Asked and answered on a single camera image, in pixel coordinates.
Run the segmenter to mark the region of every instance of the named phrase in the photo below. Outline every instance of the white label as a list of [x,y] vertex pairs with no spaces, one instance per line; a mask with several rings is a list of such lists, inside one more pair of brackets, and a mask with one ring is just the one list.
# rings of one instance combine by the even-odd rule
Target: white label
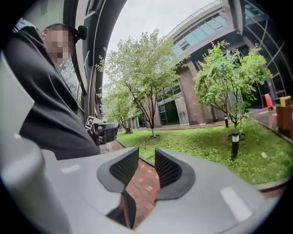
[[73,166],[69,166],[69,167],[64,167],[64,168],[62,168],[62,172],[64,173],[64,174],[68,174],[68,173],[71,173],[71,172],[74,172],[74,171],[77,171],[77,170],[79,170],[81,167],[78,165],[78,164],[76,164],[76,165],[73,165]]
[[247,207],[244,201],[237,195],[233,188],[223,188],[221,190],[221,195],[225,203],[230,208],[233,216],[238,222],[242,222],[252,215],[252,211]]
[[92,125],[93,125],[93,120],[94,120],[94,117],[92,116],[89,116],[87,118],[87,122],[86,122],[86,128],[91,130],[92,129]]
[[261,155],[262,155],[262,157],[263,157],[264,159],[267,158],[266,153],[262,152]]

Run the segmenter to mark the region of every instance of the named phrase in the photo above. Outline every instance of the person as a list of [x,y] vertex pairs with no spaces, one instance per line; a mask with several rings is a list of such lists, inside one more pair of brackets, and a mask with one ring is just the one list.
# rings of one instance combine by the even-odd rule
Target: person
[[58,160],[100,154],[77,117],[77,102],[56,67],[73,52],[78,33],[54,24],[39,34],[21,20],[4,48],[14,75],[34,100],[19,134],[51,150]]

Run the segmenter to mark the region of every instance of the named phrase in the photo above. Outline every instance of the lawn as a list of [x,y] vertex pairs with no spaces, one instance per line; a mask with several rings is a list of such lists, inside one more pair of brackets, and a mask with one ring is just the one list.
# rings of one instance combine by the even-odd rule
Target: lawn
[[293,146],[255,121],[243,123],[246,139],[240,142],[238,157],[230,161],[231,143],[227,135],[230,126],[156,131],[159,136],[150,138],[151,131],[121,133],[117,140],[124,146],[139,147],[140,157],[155,161],[155,148],[169,149],[194,157],[220,163],[250,184],[277,181],[293,175]]

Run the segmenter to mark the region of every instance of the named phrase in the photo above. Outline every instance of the sky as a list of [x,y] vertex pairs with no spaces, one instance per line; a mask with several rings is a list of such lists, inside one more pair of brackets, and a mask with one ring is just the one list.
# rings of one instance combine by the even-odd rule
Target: sky
[[[120,39],[139,39],[142,32],[160,30],[166,36],[177,24],[214,0],[127,0],[114,26],[107,52],[117,50]],[[103,84],[108,81],[103,74]]]

